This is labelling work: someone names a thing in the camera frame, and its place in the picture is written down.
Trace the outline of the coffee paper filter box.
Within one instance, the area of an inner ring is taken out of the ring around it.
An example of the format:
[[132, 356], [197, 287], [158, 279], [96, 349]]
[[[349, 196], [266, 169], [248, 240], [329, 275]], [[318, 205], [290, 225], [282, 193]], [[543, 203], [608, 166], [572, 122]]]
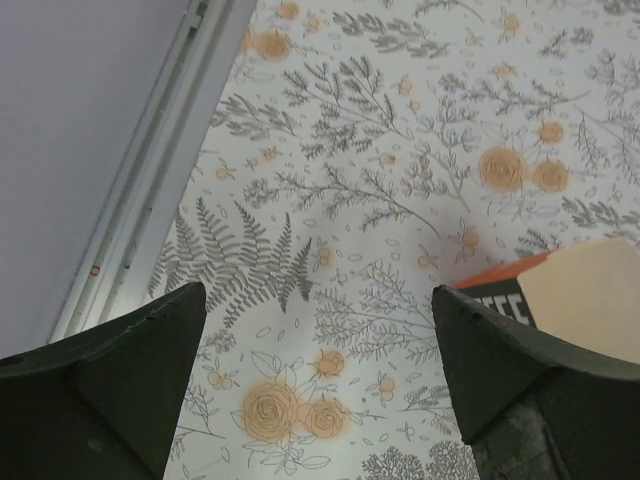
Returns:
[[639, 249], [624, 238], [526, 257], [455, 289], [568, 343], [639, 362]]

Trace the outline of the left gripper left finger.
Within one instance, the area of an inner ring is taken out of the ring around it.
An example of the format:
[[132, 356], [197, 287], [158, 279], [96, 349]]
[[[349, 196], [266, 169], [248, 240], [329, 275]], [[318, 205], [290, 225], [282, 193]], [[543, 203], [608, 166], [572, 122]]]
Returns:
[[186, 284], [1, 361], [4, 479], [160, 479], [203, 332]]

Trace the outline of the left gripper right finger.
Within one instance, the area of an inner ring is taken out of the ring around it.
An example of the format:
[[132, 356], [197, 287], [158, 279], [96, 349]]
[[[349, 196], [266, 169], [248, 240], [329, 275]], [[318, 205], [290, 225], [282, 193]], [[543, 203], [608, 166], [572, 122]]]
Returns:
[[431, 306], [452, 408], [480, 478], [638, 478], [638, 365], [446, 285]]

